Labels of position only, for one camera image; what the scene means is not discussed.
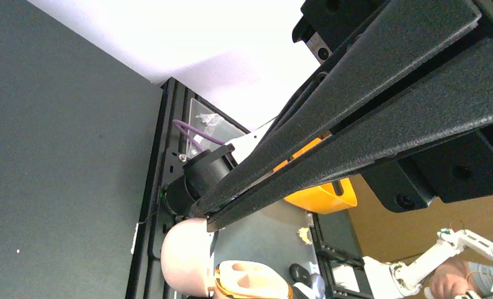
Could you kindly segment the beige earbud charging case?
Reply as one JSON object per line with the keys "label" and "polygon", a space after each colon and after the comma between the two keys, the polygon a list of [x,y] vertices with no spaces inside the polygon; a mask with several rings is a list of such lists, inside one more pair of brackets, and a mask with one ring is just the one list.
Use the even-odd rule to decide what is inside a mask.
{"label": "beige earbud charging case", "polygon": [[292,287],[269,266],[225,260],[214,265],[207,220],[174,225],[161,247],[161,272],[174,291],[198,298],[292,298]]}

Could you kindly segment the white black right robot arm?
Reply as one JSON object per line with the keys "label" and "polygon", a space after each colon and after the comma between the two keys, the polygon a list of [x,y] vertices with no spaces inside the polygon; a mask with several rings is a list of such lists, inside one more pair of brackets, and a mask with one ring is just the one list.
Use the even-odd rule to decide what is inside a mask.
{"label": "white black right robot arm", "polygon": [[320,61],[269,127],[166,183],[224,228],[281,199],[332,205],[361,174],[392,212],[493,194],[493,1],[305,1],[292,31]]}

